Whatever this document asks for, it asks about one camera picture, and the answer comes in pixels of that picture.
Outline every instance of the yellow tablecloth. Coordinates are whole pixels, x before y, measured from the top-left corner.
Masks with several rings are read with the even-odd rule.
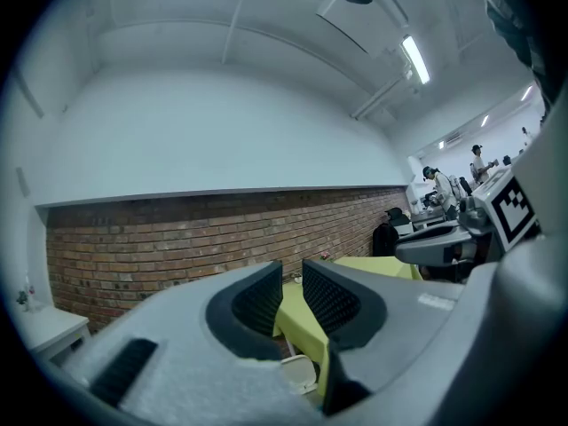
[[[395,257],[342,257],[335,262],[385,276],[397,276],[410,280],[422,279],[414,265],[403,264]],[[287,282],[282,285],[282,294],[282,303],[276,313],[274,335],[283,333],[309,359],[319,363],[321,372],[319,374],[318,393],[324,396],[329,367],[327,336],[313,316],[312,310],[304,301],[304,291],[301,284],[296,284],[294,281]]]
[[[396,276],[407,280],[422,280],[415,265],[400,262],[396,257],[341,257],[336,264],[385,276]]]

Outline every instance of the table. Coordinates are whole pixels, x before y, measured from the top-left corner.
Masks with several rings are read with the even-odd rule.
[[[14,309],[12,316],[28,350],[42,359],[52,359],[79,339],[91,339],[89,319],[49,304],[37,305],[36,312]]]
[[[405,264],[396,257],[341,257],[335,260],[335,263],[363,272],[396,276],[407,280],[422,280],[416,265]]]
[[[436,207],[431,213],[425,211],[418,215],[411,215],[410,221],[417,229],[425,229],[428,224],[446,221],[446,213],[444,213],[444,209],[442,209],[442,207]]]
[[[396,257],[341,257],[337,264],[370,271],[385,276],[398,276],[410,280],[422,277],[414,265],[404,264]],[[312,310],[304,300],[301,284],[294,281],[282,285],[282,303],[276,313],[273,335],[282,333],[288,345],[292,343],[312,361],[319,363],[318,393],[326,394],[329,355],[328,339]]]

